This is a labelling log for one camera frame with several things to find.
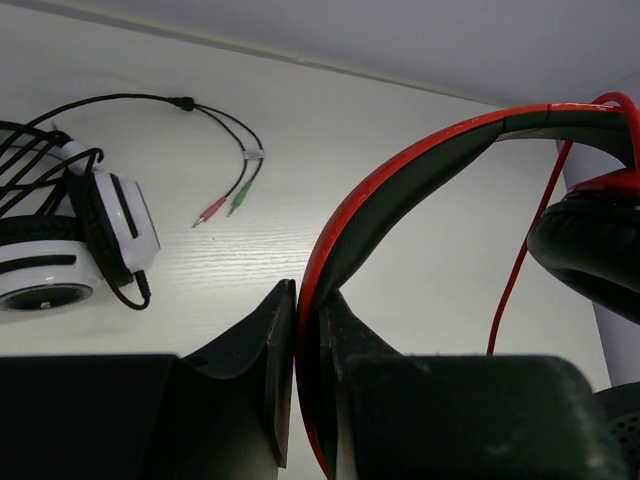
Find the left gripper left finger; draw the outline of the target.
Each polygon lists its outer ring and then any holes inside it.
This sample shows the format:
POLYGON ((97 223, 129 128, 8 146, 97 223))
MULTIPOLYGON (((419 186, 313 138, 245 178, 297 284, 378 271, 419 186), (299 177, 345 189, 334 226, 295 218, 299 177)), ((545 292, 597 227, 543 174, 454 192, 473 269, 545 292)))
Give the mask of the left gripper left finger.
POLYGON ((286 466, 296 286, 195 352, 5 357, 5 479, 274 479, 286 466))

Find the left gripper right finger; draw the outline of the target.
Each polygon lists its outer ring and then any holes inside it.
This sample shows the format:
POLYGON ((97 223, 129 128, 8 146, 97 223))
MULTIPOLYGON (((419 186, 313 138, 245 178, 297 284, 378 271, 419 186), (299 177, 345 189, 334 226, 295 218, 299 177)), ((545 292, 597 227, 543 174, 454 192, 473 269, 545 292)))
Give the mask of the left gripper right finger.
POLYGON ((340 294, 319 311, 333 479, 624 479, 587 379, 540 355, 409 356, 340 294))

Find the red black headphones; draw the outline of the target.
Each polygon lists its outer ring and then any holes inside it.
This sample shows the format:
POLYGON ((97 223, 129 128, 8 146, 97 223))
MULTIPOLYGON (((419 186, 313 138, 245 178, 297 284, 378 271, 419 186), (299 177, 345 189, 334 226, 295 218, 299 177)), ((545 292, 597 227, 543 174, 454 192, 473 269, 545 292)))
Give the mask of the red black headphones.
POLYGON ((320 426, 319 308, 365 262, 416 205, 469 166, 493 143, 554 139, 600 149, 627 167, 639 162, 639 111, 619 92, 585 103, 526 105, 476 116, 407 147, 379 166, 342 201, 307 263, 298 301, 296 380, 315 458, 330 472, 320 426))

